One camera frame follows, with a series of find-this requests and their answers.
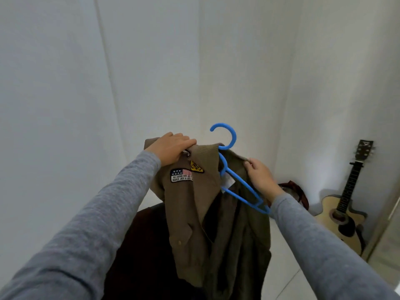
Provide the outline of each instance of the american flag patch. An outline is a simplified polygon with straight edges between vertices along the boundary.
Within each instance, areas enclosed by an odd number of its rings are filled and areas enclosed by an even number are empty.
[[[186,168],[175,168],[171,170],[171,182],[175,183],[179,181],[193,181],[192,172]]]

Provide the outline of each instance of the guitar neck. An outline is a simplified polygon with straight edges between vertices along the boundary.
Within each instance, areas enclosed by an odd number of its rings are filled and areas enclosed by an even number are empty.
[[[342,213],[346,213],[346,211],[347,211],[347,208],[348,208],[350,200],[351,200],[351,196],[352,196],[354,188],[356,186],[358,176],[359,176],[360,171],[363,166],[363,162],[360,162],[360,161],[355,161],[354,163],[350,163],[350,164],[353,165],[353,168],[350,172],[349,178],[347,179],[347,183],[346,183],[346,186],[344,187],[342,197],[336,208],[339,212],[342,212]]]

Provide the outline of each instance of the blue plastic hanger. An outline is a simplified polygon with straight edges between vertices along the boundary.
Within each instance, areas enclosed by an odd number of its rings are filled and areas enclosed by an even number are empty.
[[[226,123],[215,123],[213,126],[211,126],[210,131],[214,131],[214,129],[216,129],[217,127],[224,127],[227,130],[230,131],[231,135],[232,135],[232,141],[229,143],[229,145],[227,146],[218,146],[218,149],[220,150],[228,150],[230,149],[236,142],[236,132],[235,130],[230,127],[228,124]],[[256,204],[252,204],[249,201],[247,201],[246,199],[243,199],[242,197],[240,197],[238,194],[235,194],[234,192],[230,191],[229,189],[221,186],[223,191],[226,191],[227,193],[231,194],[233,197],[239,199],[240,201],[246,203],[247,205],[251,206],[252,208],[256,209],[257,211],[259,211],[260,213],[263,214],[269,214],[270,213],[270,209],[267,205],[262,206],[263,204],[263,200],[260,198],[260,196],[258,195],[258,193],[256,193],[252,187],[250,185],[248,185],[241,177],[239,177],[234,171],[232,171],[228,165],[227,165],[227,161],[225,159],[225,157],[219,153],[220,158],[224,164],[224,168],[220,171],[220,175],[221,177],[228,172],[231,176],[235,177],[240,183],[242,183],[249,191],[251,191],[251,193],[257,198],[257,203]]]

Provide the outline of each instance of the gray long-sleeve shirt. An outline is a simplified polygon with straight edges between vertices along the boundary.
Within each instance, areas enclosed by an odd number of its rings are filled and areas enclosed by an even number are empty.
[[[154,154],[140,153],[15,274],[0,300],[100,299],[106,273],[160,167]],[[277,197],[271,211],[319,299],[400,299],[293,197]]]

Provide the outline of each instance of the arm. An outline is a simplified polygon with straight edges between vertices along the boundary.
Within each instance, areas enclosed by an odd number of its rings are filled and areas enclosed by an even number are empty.
[[[0,300],[100,299],[153,177],[195,143],[168,133],[141,152],[15,274],[0,291]]]
[[[245,162],[318,299],[400,299],[381,277],[274,182],[256,159]]]

